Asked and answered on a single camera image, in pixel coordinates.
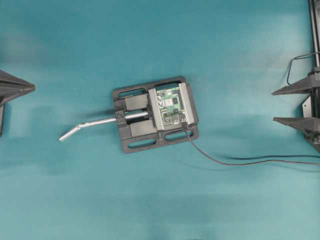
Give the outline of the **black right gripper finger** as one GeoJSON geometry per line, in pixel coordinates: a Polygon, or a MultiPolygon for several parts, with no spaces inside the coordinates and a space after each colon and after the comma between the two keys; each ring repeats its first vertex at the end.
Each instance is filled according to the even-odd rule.
{"type": "Polygon", "coordinates": [[[312,89],[320,87],[320,74],[311,74],[291,85],[282,87],[272,93],[273,96],[276,95],[289,95],[289,94],[307,94],[312,89]]]}
{"type": "Polygon", "coordinates": [[[303,133],[320,132],[320,119],[316,117],[274,117],[273,120],[303,133]]]}

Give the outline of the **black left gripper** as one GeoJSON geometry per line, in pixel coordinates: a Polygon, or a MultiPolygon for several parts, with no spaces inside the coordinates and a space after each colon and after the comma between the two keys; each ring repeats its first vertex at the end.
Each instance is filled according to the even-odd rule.
{"type": "Polygon", "coordinates": [[[36,86],[5,71],[0,71],[0,136],[3,134],[4,104],[36,90],[36,86]]]}

